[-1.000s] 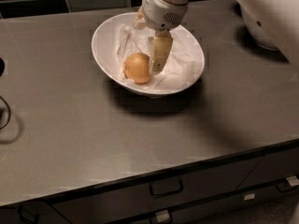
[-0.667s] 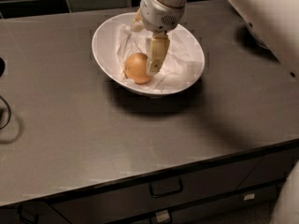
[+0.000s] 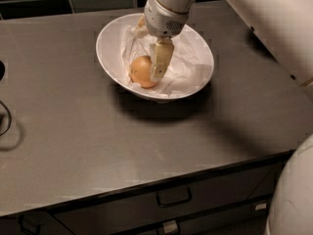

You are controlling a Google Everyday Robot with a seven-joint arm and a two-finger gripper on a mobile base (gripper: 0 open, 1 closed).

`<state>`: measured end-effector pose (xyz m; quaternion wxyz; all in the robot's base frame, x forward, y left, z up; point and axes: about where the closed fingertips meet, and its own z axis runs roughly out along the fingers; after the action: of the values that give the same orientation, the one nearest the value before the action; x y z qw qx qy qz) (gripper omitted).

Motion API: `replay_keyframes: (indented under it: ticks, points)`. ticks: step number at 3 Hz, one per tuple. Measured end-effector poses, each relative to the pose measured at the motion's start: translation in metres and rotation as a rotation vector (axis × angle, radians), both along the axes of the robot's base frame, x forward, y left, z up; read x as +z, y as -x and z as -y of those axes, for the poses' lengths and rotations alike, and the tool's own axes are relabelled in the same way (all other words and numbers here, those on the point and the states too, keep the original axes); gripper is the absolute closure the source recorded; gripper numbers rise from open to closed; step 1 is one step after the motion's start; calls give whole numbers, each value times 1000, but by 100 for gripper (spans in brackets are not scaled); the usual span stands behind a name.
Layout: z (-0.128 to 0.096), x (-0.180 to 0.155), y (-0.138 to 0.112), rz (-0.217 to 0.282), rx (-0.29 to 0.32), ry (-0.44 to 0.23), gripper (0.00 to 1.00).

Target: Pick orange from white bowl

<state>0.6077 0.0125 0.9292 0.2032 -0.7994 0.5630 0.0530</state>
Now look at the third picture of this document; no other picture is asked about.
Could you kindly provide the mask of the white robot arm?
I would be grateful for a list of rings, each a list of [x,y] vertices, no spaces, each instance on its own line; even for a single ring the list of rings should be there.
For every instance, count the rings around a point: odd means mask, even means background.
[[[139,23],[157,38],[151,79],[161,80],[196,0],[148,0]],[[296,84],[313,93],[313,0],[226,0]],[[279,178],[265,235],[313,235],[313,135],[293,153]]]

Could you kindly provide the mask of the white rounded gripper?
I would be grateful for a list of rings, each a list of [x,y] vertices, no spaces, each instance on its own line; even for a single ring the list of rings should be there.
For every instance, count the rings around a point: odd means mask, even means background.
[[[150,33],[159,37],[156,43],[150,45],[151,81],[159,82],[166,74],[174,52],[170,38],[182,31],[187,19],[187,13],[174,13],[157,0],[147,0],[144,15],[141,15],[135,27],[135,36],[144,37]]]

